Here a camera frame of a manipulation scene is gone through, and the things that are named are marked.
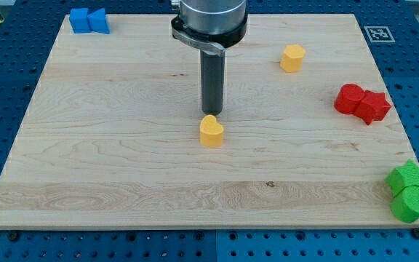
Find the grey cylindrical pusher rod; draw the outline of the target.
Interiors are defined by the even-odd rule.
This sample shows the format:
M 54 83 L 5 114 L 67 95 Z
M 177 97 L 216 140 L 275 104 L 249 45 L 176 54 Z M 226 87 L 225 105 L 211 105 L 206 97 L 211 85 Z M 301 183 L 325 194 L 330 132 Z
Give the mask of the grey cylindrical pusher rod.
M 201 109 L 205 114 L 218 115 L 223 110 L 225 57 L 200 52 Z

